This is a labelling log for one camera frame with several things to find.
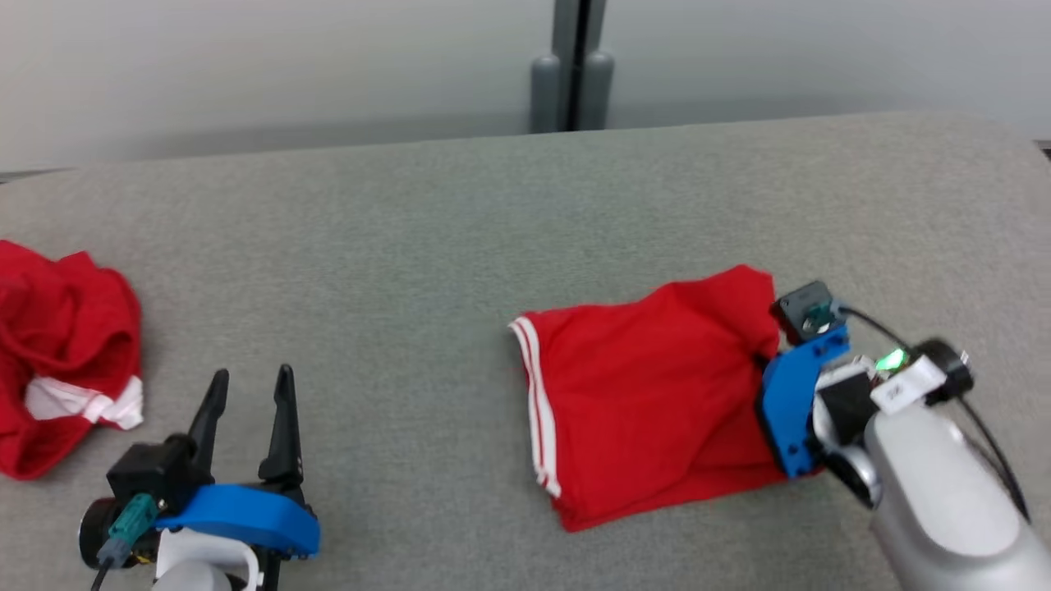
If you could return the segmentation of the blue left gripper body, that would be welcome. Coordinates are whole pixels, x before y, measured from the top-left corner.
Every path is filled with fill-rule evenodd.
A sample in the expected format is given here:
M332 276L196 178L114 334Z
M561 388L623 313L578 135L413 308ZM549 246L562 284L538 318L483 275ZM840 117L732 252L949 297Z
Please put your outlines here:
M154 529L191 529L286 557L320 553L320 521L298 502L241 485L200 488L181 513L154 519Z

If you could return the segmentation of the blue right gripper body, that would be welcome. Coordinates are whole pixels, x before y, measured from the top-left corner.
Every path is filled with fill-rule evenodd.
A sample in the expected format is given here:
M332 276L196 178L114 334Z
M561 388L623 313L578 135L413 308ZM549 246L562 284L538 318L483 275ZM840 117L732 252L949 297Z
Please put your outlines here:
M851 338L841 324L778 353L763 371L755 412L772 458L786 478L803 478L817 468L808 447L815 389L824 367L849 351Z

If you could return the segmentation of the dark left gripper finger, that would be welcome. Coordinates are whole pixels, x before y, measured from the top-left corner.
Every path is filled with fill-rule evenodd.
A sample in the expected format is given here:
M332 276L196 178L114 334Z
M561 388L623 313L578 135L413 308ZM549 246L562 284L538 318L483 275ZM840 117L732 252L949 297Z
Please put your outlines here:
M192 465L201 474L207 474L209 477L213 470L218 421L226 409L228 386L229 371L225 368L217 370L188 431L189 439L195 443Z
M273 430L268 453L259 464L257 476L264 485L284 493L300 489L304 478L296 383L289 364L279 367L273 400Z

